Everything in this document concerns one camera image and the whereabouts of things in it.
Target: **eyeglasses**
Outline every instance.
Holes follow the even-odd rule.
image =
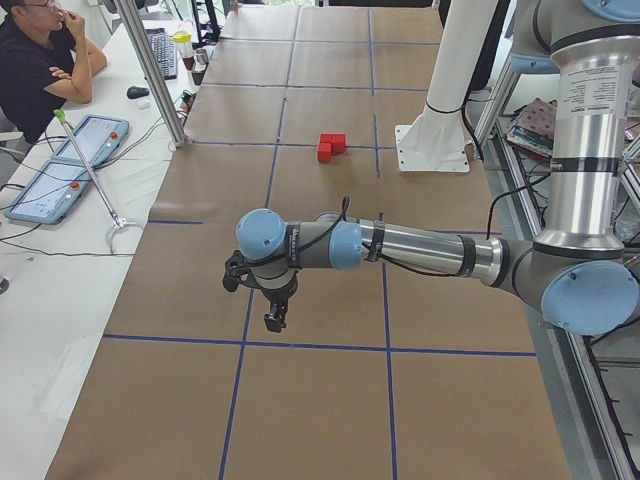
[[[42,8],[48,8],[50,10],[53,10],[56,6],[56,2],[55,0],[48,0],[47,3],[42,3],[42,4],[25,3],[24,6],[25,7],[42,7]]]

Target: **black mouse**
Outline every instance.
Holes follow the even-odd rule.
[[[127,98],[132,100],[134,98],[146,97],[147,95],[149,95],[149,89],[147,87],[136,87],[134,85],[127,89]]]

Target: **blue tablet device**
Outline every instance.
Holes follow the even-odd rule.
[[[91,165],[97,167],[111,157],[128,131],[126,120],[87,115],[74,129],[74,136]],[[57,223],[78,200],[89,181],[89,173],[78,152],[66,140],[4,215],[25,222]]]

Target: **keyboard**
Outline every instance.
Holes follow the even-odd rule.
[[[151,51],[158,61],[160,72],[165,80],[178,76],[178,50],[173,39],[164,32],[164,28],[147,29],[147,38]]]

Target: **man's hand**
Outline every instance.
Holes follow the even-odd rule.
[[[85,40],[84,35],[84,17],[69,10],[62,10],[63,22],[69,29],[73,39],[78,42]]]
[[[49,67],[49,71],[51,75],[58,78],[59,80],[69,80],[71,79],[71,75],[58,67]]]

